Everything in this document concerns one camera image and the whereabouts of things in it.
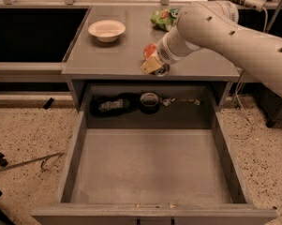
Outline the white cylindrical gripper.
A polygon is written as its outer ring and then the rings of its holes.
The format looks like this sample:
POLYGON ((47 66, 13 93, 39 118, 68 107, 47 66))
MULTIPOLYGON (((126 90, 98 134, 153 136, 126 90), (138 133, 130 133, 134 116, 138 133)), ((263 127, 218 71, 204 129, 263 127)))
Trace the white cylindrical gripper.
POLYGON ((200 46, 184 40, 177 27, 173 27, 157 43, 156 52, 159 58, 151 55, 141 65, 141 70, 145 74, 155 73, 163 67, 163 63, 167 65, 174 64, 198 50, 200 50, 200 46))

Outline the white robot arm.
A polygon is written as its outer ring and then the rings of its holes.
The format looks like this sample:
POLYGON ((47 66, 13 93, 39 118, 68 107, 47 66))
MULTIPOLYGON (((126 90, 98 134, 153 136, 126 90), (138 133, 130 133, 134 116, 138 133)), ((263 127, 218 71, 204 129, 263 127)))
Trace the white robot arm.
POLYGON ((173 28, 146 50, 144 73, 156 73, 202 48, 219 53, 282 98, 282 37, 243 27, 229 1, 182 7, 173 28))

